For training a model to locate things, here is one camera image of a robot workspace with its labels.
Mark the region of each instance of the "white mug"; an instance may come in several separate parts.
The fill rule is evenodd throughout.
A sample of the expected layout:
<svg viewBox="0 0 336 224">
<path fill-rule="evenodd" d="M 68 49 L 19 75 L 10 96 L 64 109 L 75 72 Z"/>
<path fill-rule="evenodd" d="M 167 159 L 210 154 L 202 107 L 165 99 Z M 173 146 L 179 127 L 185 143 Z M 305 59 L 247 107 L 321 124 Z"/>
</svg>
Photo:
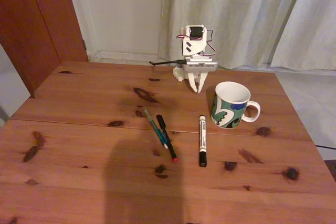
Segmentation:
<svg viewBox="0 0 336 224">
<path fill-rule="evenodd" d="M 254 122 L 260 115 L 260 105 L 250 101 L 251 93 L 243 85 L 237 82 L 225 81 L 216 86 L 214 106 L 211 119 L 218 127 L 231 129 L 237 127 L 241 120 Z M 244 112 L 248 106 L 254 106 L 258 112 L 252 118 Z"/>
</svg>

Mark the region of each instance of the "wooden table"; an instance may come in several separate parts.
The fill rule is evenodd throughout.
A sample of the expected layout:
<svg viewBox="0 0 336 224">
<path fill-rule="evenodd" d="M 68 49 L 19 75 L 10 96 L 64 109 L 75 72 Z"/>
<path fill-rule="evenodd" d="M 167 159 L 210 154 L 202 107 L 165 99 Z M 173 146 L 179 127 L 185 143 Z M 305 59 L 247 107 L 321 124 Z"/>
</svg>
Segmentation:
<svg viewBox="0 0 336 224">
<path fill-rule="evenodd" d="M 250 89 L 261 105 L 256 122 L 232 130 L 211 122 L 222 81 Z M 336 183 L 273 73 L 217 70 L 196 94 L 171 67 L 67 62 L 35 97 L 0 131 L 0 223 L 336 221 Z M 177 164 L 141 106 L 164 116 Z"/>
</svg>

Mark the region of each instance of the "mug handle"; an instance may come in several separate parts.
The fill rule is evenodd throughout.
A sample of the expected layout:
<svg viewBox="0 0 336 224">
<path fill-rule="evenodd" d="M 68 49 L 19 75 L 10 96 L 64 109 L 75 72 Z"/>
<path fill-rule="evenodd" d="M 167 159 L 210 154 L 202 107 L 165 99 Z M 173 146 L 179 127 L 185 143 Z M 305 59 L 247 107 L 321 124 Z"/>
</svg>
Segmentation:
<svg viewBox="0 0 336 224">
<path fill-rule="evenodd" d="M 244 120 L 245 122 L 252 123 L 255 120 L 257 120 L 258 117 L 259 117 L 259 115 L 260 115 L 260 105 L 257 102 L 248 101 L 247 104 L 246 104 L 246 107 L 248 107 L 248 106 L 255 107 L 258 110 L 257 115 L 253 116 L 252 118 L 249 118 L 248 116 L 246 116 L 246 115 L 243 114 L 243 116 L 241 117 L 241 119 Z"/>
</svg>

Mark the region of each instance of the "wire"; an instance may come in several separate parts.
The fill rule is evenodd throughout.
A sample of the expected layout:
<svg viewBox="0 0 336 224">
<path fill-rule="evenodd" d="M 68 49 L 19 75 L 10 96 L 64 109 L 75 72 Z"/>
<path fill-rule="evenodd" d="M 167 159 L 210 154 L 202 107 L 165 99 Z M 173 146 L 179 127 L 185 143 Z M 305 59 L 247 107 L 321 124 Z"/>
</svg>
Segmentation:
<svg viewBox="0 0 336 224">
<path fill-rule="evenodd" d="M 211 49 L 214 51 L 212 54 L 205 54 L 203 51 L 203 56 L 212 56 L 212 55 L 215 55 L 217 53 L 216 49 L 210 45 L 210 41 L 212 41 L 212 34 L 214 33 L 214 31 L 212 29 L 208 29 L 208 31 L 211 31 L 211 34 L 210 34 L 210 37 L 211 37 L 211 40 L 207 40 L 206 43 L 211 47 Z M 190 40 L 202 40 L 202 37 L 198 37 L 196 39 L 191 39 L 188 35 L 185 35 L 185 34 L 180 34 L 180 35 L 177 35 L 177 39 L 184 39 L 185 37 L 189 38 Z"/>
<path fill-rule="evenodd" d="M 185 35 L 185 34 L 180 34 L 180 35 L 177 35 L 177 39 L 184 39 L 185 37 L 189 38 L 190 40 L 202 40 L 202 37 L 197 37 L 196 39 L 191 39 L 188 35 Z"/>
<path fill-rule="evenodd" d="M 207 40 L 207 41 L 212 41 L 212 34 L 214 33 L 214 31 L 212 29 L 209 29 L 208 31 L 211 31 L 211 34 L 210 34 L 211 40 Z"/>
<path fill-rule="evenodd" d="M 328 146 L 323 146 L 323 145 L 315 145 L 315 146 L 316 146 L 316 147 L 321 147 L 321 148 L 326 148 L 326 149 L 336 150 L 336 148 L 328 147 Z"/>
</svg>

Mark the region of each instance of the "wooden door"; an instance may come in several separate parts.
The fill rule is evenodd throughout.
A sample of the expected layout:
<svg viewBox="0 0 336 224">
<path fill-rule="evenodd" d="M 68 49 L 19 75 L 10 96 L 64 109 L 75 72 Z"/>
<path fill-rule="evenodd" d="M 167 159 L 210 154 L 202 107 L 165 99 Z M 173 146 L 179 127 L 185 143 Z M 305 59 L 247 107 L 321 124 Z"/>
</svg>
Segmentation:
<svg viewBox="0 0 336 224">
<path fill-rule="evenodd" d="M 63 61 L 88 61 L 72 0 L 0 0 L 0 43 L 29 92 Z"/>
</svg>

